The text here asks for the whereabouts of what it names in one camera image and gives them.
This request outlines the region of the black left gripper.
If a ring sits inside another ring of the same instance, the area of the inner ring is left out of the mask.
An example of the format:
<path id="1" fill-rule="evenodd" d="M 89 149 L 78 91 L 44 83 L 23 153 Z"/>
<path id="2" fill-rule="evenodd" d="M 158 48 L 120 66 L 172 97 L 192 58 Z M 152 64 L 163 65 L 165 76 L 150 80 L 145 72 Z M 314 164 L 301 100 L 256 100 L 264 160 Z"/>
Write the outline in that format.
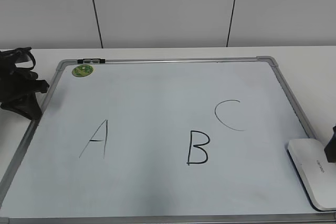
<path id="1" fill-rule="evenodd" d="M 31 93 L 46 93 L 49 84 L 33 72 L 36 60 L 30 51 L 31 47 L 24 47 L 1 52 L 1 108 L 39 120 L 42 111 Z"/>

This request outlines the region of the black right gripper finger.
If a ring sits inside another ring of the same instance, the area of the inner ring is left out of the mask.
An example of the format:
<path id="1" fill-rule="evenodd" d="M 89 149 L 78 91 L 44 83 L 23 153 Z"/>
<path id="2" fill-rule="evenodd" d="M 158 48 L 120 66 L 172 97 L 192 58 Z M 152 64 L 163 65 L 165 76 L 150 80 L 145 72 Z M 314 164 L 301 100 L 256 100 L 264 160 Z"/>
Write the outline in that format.
<path id="1" fill-rule="evenodd" d="M 336 126 L 333 127 L 333 135 L 324 148 L 325 156 L 329 163 L 336 163 Z"/>

